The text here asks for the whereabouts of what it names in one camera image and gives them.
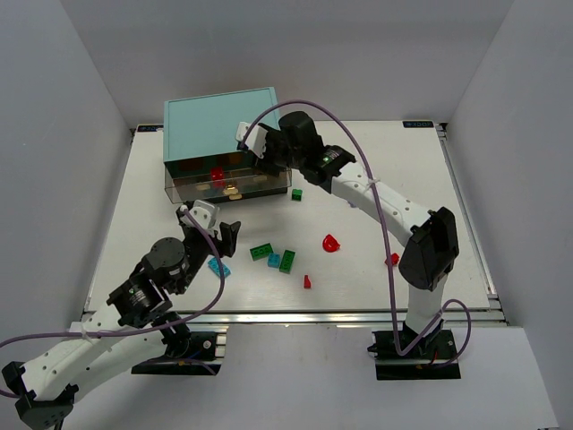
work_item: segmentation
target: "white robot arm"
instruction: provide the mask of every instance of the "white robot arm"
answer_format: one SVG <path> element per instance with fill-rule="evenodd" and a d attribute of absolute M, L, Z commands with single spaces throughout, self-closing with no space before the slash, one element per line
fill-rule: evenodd
<path fill-rule="evenodd" d="M 235 253 L 240 222 L 219 224 L 214 231 L 218 207 L 195 201 L 191 209 L 176 211 L 184 240 L 166 237 L 156 242 L 135 266 L 129 279 L 109 295 L 86 322 L 77 338 L 63 340 L 26 363 L 12 362 L 2 374 L 8 387 L 19 396 L 16 409 L 33 430 L 61 423 L 73 403 L 117 374 L 150 358 L 168 355 L 188 357 L 191 333 L 179 315 L 168 312 L 168 294 L 183 294 L 203 266 L 210 247 L 201 232 L 184 216 L 193 219 L 211 236 L 218 254 Z M 145 334 L 122 337 L 122 333 L 147 326 L 172 325 Z M 113 331 L 119 336 L 102 336 Z"/>
<path fill-rule="evenodd" d="M 338 146 L 324 145 L 314 122 L 304 112 L 292 112 L 278 121 L 280 130 L 241 123 L 235 138 L 240 151 L 252 151 L 253 166 L 269 175 L 296 168 L 311 184 L 336 195 L 380 221 L 372 184 L 355 157 Z M 453 214 L 446 208 L 430 211 L 411 202 L 389 186 L 376 181 L 380 205 L 390 234 L 405 247 L 400 273 L 409 284 L 409 303 L 403 333 L 407 340 L 421 333 L 440 311 L 443 289 L 458 256 L 458 237 Z M 441 321 L 427 331 L 436 336 Z"/>

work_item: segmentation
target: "green block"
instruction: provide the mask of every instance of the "green block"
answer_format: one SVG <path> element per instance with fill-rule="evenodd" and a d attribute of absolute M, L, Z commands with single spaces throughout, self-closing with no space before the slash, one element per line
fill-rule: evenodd
<path fill-rule="evenodd" d="M 261 258 L 268 257 L 271 254 L 272 246 L 270 246 L 270 244 L 255 246 L 254 248 L 251 248 L 251 257 L 254 262 L 260 260 Z"/>
<path fill-rule="evenodd" d="M 300 202 L 303 199 L 303 190 L 294 189 L 291 197 L 293 200 Z"/>
<path fill-rule="evenodd" d="M 293 267 L 293 261 L 295 260 L 295 252 L 286 250 L 283 254 L 283 259 L 280 262 L 280 267 L 278 268 L 283 273 L 290 273 Z"/>

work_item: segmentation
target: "white table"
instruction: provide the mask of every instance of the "white table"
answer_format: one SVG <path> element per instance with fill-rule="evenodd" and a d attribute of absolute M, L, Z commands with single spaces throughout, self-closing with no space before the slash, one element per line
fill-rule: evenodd
<path fill-rule="evenodd" d="M 456 215 L 460 256 L 444 293 L 468 306 L 488 307 L 486 287 L 475 258 L 440 142 L 434 129 L 405 129 L 401 122 L 348 122 L 362 144 L 375 175 L 405 197 L 429 208 L 448 207 Z M 356 154 L 331 122 L 318 122 L 327 144 Z M 163 133 L 137 133 L 124 181 L 98 261 L 86 310 L 94 311 L 125 281 L 133 266 L 161 237 L 183 237 L 164 191 Z M 290 194 L 221 205 L 221 220 L 242 222 L 236 254 L 225 263 L 232 271 L 215 307 L 220 313 L 388 310 L 381 228 L 347 202 L 307 184 L 293 172 L 293 187 L 304 190 L 301 202 Z M 328 254 L 322 239 L 332 234 L 341 249 Z M 296 252 L 291 274 L 253 262 L 249 249 L 271 242 L 275 252 Z M 392 250 L 401 254 L 392 239 Z M 406 282 L 397 274 L 397 303 L 407 307 Z M 304 274 L 312 289 L 303 289 Z M 182 313 L 204 307 L 217 293 L 218 278 L 205 267 L 183 296 L 173 297 Z"/>
<path fill-rule="evenodd" d="M 464 329 L 454 330 L 460 344 Z M 523 329 L 477 328 L 461 380 L 376 381 L 368 329 L 236 325 L 216 377 L 121 374 L 66 430 L 535 430 L 557 426 Z"/>

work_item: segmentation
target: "red plastic piece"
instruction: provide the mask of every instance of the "red plastic piece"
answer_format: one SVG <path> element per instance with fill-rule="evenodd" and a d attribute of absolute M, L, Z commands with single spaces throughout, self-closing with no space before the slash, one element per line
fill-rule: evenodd
<path fill-rule="evenodd" d="M 335 253 L 338 249 L 340 249 L 340 243 L 337 242 L 337 239 L 335 239 L 332 235 L 326 235 L 322 241 L 322 248 L 327 253 Z"/>
<path fill-rule="evenodd" d="M 225 174 L 223 173 L 223 168 L 212 168 L 211 169 L 211 181 L 213 181 L 214 186 L 225 186 Z"/>
<path fill-rule="evenodd" d="M 392 265 L 395 266 L 398 264 L 398 262 L 400 261 L 400 256 L 396 253 L 394 253 L 393 255 L 390 256 L 392 258 Z"/>

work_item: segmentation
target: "white wall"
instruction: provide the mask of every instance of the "white wall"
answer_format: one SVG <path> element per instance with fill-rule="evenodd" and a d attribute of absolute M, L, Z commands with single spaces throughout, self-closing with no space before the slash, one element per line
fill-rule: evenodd
<path fill-rule="evenodd" d="M 129 126 L 275 86 L 343 119 L 448 120 L 512 0 L 62 0 Z"/>
<path fill-rule="evenodd" d="M 4 340 L 81 315 L 130 138 L 57 0 L 0 2 L 0 58 Z M 0 367 L 55 342 L 7 347 Z M 28 428 L 13 400 L 0 398 L 0 427 Z"/>
<path fill-rule="evenodd" d="M 509 320 L 573 429 L 573 3 L 517 0 L 449 127 Z"/>

